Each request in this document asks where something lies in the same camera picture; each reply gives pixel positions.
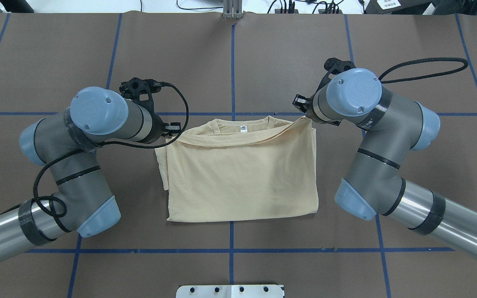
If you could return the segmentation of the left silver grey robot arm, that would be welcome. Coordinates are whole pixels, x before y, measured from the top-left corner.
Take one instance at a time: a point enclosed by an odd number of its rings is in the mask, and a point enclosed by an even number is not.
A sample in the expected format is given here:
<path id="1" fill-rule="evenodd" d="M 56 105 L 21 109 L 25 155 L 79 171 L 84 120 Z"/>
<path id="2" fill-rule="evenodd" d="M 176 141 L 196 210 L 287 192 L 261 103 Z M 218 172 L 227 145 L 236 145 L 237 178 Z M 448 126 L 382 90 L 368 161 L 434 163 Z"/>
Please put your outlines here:
<path id="1" fill-rule="evenodd" d="M 95 156 L 106 145 L 155 149 L 176 141 L 186 125 L 164 123 L 152 95 L 168 82 L 134 78 L 119 93 L 102 87 L 77 92 L 61 113 L 37 121 L 19 137 L 23 155 L 42 168 L 32 198 L 0 214 L 0 263 L 59 237 L 87 238 L 111 228 L 121 214 Z"/>

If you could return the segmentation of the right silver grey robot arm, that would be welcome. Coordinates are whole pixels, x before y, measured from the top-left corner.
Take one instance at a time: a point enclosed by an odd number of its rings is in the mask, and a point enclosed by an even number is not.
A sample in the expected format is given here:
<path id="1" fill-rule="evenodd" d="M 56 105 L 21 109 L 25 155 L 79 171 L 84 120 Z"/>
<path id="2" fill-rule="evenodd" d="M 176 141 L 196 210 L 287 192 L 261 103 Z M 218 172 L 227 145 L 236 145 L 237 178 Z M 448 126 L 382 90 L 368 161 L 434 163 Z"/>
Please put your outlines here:
<path id="1" fill-rule="evenodd" d="M 365 220 L 389 217 L 477 258 L 477 212 L 399 175 L 408 153 L 436 138 L 437 113 L 393 93 L 363 68 L 335 72 L 312 96 L 297 94 L 293 105 L 316 123 L 346 120 L 365 131 L 335 194 L 342 209 Z"/>

